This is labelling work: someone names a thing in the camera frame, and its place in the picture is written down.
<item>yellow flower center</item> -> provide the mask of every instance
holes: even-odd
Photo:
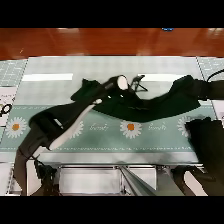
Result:
[[[19,124],[14,124],[13,126],[12,126],[12,130],[13,131],[17,131],[19,129]]]
[[[128,130],[133,131],[135,129],[134,124],[128,124]]]

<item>blue object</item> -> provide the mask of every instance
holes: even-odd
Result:
[[[164,30],[164,31],[173,31],[174,28],[162,28],[162,30]]]

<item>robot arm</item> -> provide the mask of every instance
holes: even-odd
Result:
[[[127,79],[113,77],[91,91],[82,102],[51,107],[30,119],[31,130],[18,148],[14,164],[14,178],[23,195],[34,194],[42,185],[37,157],[43,150],[54,150],[66,142],[85,115],[115,88],[128,89]]]

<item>daisy print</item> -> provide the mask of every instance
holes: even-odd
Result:
[[[187,130],[185,128],[185,124],[187,122],[190,122],[191,120],[192,120],[191,117],[187,117],[187,116],[184,116],[184,117],[182,117],[182,118],[180,118],[178,120],[178,125],[177,125],[178,130],[180,132],[182,132],[182,135],[185,136],[185,137],[188,137],[189,136],[189,134],[188,134],[188,132],[187,132]]]
[[[75,138],[76,136],[79,136],[82,134],[83,131],[83,121],[80,121],[78,127],[76,128],[75,132],[73,133],[73,135],[71,136],[71,138]]]
[[[14,117],[6,125],[6,135],[8,138],[17,138],[23,134],[27,128],[27,123],[22,117]]]
[[[140,123],[129,121],[122,121],[120,127],[120,131],[123,132],[123,135],[130,139],[139,136],[142,130],[142,125]]]

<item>brown wooden panel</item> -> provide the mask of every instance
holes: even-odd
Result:
[[[0,28],[0,60],[51,55],[224,57],[224,29]]]

